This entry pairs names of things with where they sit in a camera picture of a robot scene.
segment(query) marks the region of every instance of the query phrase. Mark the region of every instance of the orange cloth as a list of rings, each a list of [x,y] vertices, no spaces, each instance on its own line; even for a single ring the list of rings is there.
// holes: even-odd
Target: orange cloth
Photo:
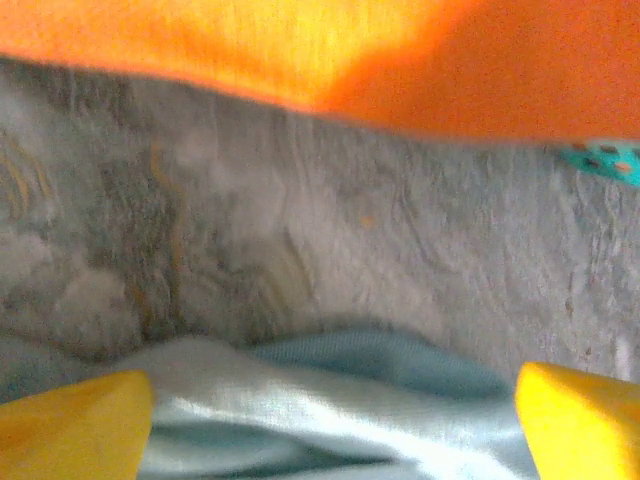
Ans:
[[[633,0],[4,0],[0,53],[421,135],[640,138]]]

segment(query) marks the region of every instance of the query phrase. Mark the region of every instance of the light blue fabric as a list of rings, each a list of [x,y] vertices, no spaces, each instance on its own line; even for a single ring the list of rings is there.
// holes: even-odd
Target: light blue fabric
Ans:
[[[188,337],[108,366],[12,338],[0,349],[12,352],[0,370],[4,401],[147,371],[156,406],[141,480],[538,478],[511,388],[399,334],[333,333],[246,351]]]

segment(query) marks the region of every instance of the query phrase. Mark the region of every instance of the gray marble surface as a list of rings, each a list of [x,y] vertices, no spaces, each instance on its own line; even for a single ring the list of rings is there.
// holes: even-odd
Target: gray marble surface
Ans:
[[[640,381],[638,192],[548,149],[12,62],[0,111],[3,332],[101,358],[375,324]]]

